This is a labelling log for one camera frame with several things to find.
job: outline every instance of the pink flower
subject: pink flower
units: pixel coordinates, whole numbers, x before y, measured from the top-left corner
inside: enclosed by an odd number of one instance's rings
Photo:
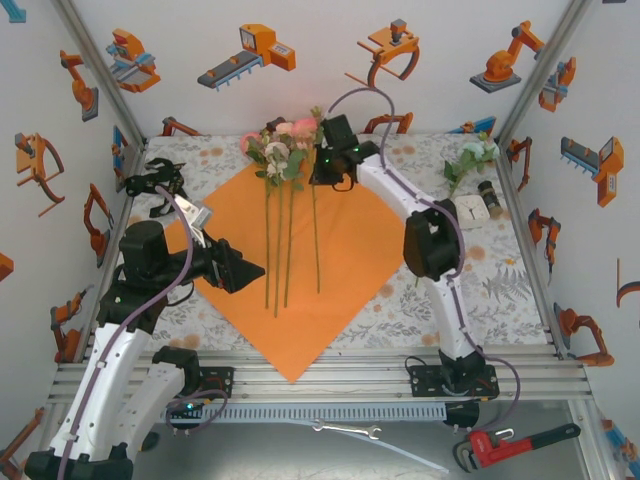
[[[247,150],[249,150],[249,138],[255,138],[256,140],[258,140],[258,143],[262,143],[262,137],[258,132],[245,134],[240,139],[240,150],[242,150],[242,153],[244,153],[245,155],[247,154]]]
[[[276,125],[276,133],[278,135],[291,135],[292,129],[293,123],[291,122],[283,122]]]
[[[301,118],[296,123],[293,124],[293,129],[291,130],[291,135],[296,138],[310,138],[318,129],[318,124],[316,123],[316,119],[313,117]]]

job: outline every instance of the flower stem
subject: flower stem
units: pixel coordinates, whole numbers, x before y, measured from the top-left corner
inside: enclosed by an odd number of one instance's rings
[[[270,252],[269,252],[269,177],[265,175],[264,177],[264,216],[267,221],[267,282],[264,288],[264,308],[269,308],[269,278],[270,278]]]
[[[273,316],[278,316],[278,294],[280,291],[280,243],[282,240],[282,184],[278,186],[278,244],[276,245],[276,305]]]
[[[456,178],[456,181],[453,185],[451,185],[451,188],[449,189],[449,196],[453,195],[453,192],[456,191],[456,188],[458,188],[458,186],[460,185],[460,182],[462,181],[462,178],[467,174],[466,170],[463,170],[462,172],[460,172],[460,175],[458,175],[458,178]]]
[[[313,241],[316,245],[316,284],[320,293],[320,250],[318,248],[318,215],[316,213],[316,186],[311,184],[311,198],[313,202]]]
[[[289,198],[289,238],[287,240],[287,271],[284,280],[284,308],[287,308],[289,300],[289,276],[291,272],[291,247],[292,247],[292,231],[293,231],[293,194],[296,189],[293,188],[293,182],[291,183],[291,197]]]

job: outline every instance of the red pipe wrench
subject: red pipe wrench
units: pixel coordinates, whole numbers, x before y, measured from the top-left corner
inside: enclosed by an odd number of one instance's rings
[[[580,431],[575,423],[568,423],[517,442],[506,441],[514,436],[512,428],[498,432],[471,432],[464,442],[453,447],[453,456],[460,468],[471,473],[479,468],[476,459],[482,468],[490,467],[516,455],[575,438]]]

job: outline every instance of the floral tablecloth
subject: floral tablecloth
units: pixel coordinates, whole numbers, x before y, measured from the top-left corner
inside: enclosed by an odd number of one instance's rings
[[[371,137],[379,142],[377,135]],[[182,169],[184,189],[190,199],[201,201],[249,164],[239,150],[236,136],[157,137],[151,139],[146,160],[168,158],[186,163]],[[445,160],[454,161],[460,147],[473,135],[392,135],[387,158],[416,186],[435,198],[446,198],[442,175]],[[506,202],[495,168],[482,175],[469,174],[456,195],[476,193],[482,180],[491,180],[505,209],[498,220],[481,228],[465,230],[467,260],[462,289],[473,327],[488,344],[542,344],[546,335],[538,315],[529,277],[518,248]],[[129,224],[149,218],[149,209],[160,205],[155,195],[135,198]],[[175,214],[159,219],[164,226]],[[188,287],[174,291],[174,301]],[[251,345],[197,291],[185,303],[166,308],[158,320],[149,350],[163,345],[201,350],[250,349]],[[329,348],[402,348],[437,345],[438,335],[424,286],[402,266],[364,306]]]

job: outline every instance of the orange square mat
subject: orange square mat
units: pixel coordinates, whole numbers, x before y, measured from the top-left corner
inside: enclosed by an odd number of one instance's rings
[[[247,260],[266,268],[264,180],[250,165],[209,195],[213,210],[207,233],[225,238]],[[296,191],[289,301],[283,306],[290,186],[283,187],[278,317],[276,286],[278,192],[269,199],[270,301],[265,308],[266,275],[232,295],[196,281],[196,288],[291,383],[344,330],[403,262],[404,225],[375,194],[360,185],[348,193],[316,187],[320,244],[320,293],[316,290],[313,210],[308,178]],[[166,231],[171,251],[186,248],[179,221]]]

